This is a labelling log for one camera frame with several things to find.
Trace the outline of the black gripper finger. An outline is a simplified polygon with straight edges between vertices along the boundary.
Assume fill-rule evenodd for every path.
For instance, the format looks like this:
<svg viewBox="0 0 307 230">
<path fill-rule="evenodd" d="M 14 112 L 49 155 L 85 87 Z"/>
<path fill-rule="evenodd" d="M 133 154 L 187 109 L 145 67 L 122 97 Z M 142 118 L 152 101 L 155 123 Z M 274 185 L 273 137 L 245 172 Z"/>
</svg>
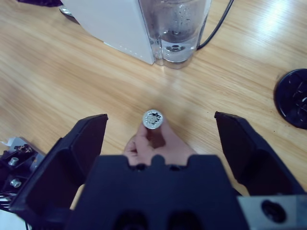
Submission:
<svg viewBox="0 0 307 230">
<path fill-rule="evenodd" d="M 234 178 L 251 196 L 304 195 L 305 191 L 268 142 L 237 115 L 214 115 Z"/>
<path fill-rule="evenodd" d="M 79 120 L 60 138 L 31 174 L 10 204 L 14 213 L 69 210 L 79 187 L 85 183 L 100 154 L 108 116 Z"/>
<path fill-rule="evenodd" d="M 44 7 L 59 7 L 62 5 L 60 0 L 19 0 L 19 2 Z"/>
</svg>

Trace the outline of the bystander bare hand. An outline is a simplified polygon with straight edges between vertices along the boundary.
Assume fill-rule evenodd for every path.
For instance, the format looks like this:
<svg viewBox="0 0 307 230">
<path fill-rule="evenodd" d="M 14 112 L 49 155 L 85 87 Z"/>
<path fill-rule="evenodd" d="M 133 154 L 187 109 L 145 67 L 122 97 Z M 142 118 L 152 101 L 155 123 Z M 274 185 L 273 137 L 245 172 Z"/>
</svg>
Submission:
<svg viewBox="0 0 307 230">
<path fill-rule="evenodd" d="M 167 120 L 157 129 L 147 129 L 144 124 L 140 124 L 123 151 L 131 166 L 151 165 L 152 158 L 156 155 L 162 156 L 166 164 L 185 166 L 189 157 L 196 154 L 196 151 L 173 131 Z"/>
</svg>

